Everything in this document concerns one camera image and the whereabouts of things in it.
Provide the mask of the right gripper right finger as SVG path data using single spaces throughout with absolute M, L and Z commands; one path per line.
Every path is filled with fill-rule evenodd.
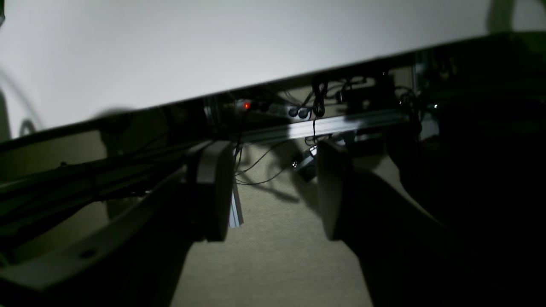
M 545 305 L 537 188 L 423 186 L 404 170 L 400 191 L 327 140 L 317 177 L 326 236 L 355 253 L 376 307 Z

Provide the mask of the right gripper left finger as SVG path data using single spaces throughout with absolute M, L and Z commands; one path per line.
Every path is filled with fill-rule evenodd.
M 136 192 L 142 200 L 62 249 L 1 270 L 4 307 L 167 307 L 192 244 L 229 227 L 233 145 L 140 149 L 1 185 L 1 235 L 72 208 Z

